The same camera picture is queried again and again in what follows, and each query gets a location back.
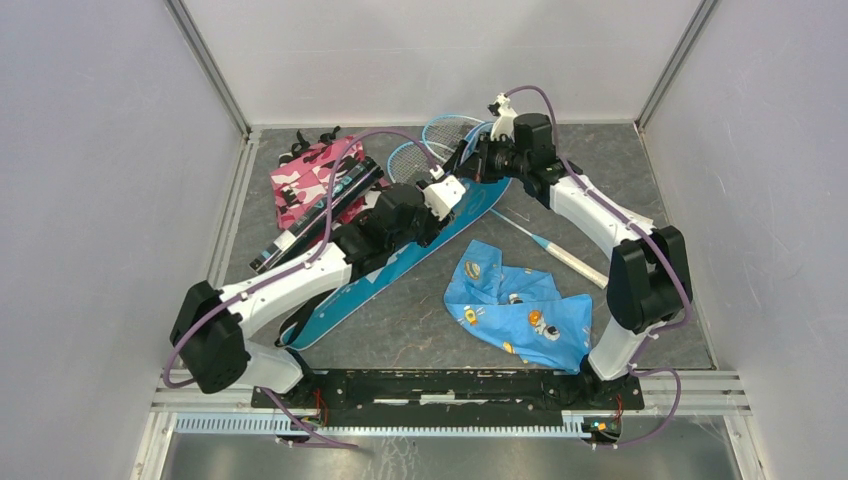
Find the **blue sport racket bag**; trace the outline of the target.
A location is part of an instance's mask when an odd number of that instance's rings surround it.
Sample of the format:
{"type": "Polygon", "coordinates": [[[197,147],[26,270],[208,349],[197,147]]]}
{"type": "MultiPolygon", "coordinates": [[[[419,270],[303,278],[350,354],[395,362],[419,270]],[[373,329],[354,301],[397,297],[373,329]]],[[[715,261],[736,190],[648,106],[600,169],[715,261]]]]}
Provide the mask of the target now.
{"type": "MultiPolygon", "coordinates": [[[[479,136],[489,133],[491,128],[492,124],[484,121],[483,125],[476,127],[464,140],[476,143],[479,136]]],[[[422,248],[411,243],[399,250],[381,271],[326,296],[322,302],[315,305],[309,317],[301,320],[296,314],[291,315],[281,325],[275,345],[290,346],[298,350],[311,346],[391,283],[436,252],[437,249],[430,251],[429,247],[422,248]]]]}

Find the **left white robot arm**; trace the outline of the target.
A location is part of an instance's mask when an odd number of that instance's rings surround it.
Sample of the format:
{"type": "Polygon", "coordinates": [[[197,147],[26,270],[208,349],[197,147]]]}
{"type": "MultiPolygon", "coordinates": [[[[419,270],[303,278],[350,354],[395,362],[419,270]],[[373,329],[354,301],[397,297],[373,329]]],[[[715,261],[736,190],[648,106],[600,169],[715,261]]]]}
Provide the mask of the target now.
{"type": "Polygon", "coordinates": [[[424,189],[395,184],[355,220],[300,256],[252,280],[215,289],[192,285],[170,334],[173,350],[166,366],[182,360],[191,377],[162,379],[169,388],[195,384],[215,394],[238,383],[266,387],[290,407],[306,405],[313,379],[293,355],[250,342],[264,325],[292,309],[309,318],[311,309],[341,289],[378,275],[408,245],[430,245],[453,220],[466,189],[454,176],[424,189]]]}

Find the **black shuttlecock tube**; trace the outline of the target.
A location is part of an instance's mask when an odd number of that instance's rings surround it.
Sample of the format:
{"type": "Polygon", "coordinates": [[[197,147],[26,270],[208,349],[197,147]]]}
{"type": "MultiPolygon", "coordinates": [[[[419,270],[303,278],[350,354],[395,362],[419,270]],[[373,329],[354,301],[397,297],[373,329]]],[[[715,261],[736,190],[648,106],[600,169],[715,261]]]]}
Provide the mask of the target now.
{"type": "Polygon", "coordinates": [[[327,217],[327,205],[335,220],[384,177],[384,171],[371,157],[366,156],[345,173],[337,173],[333,185],[331,202],[327,202],[326,191],[295,219],[283,232],[250,263],[255,274],[265,273],[272,268],[306,252],[323,235],[327,217]]]}

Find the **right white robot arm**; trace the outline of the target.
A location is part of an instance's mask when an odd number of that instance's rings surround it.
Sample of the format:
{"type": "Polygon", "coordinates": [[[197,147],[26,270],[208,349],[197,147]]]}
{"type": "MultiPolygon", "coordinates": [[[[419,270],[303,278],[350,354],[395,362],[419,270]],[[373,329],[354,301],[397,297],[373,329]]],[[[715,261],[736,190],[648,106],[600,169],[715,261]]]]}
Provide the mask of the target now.
{"type": "Polygon", "coordinates": [[[682,232],[641,221],[596,188],[559,155],[548,115],[465,125],[446,165],[477,183],[520,181],[530,197],[573,223],[608,257],[611,319],[581,364],[577,392],[585,405],[606,406],[617,396],[616,379],[633,373],[648,341],[691,321],[693,292],[682,232]]]}

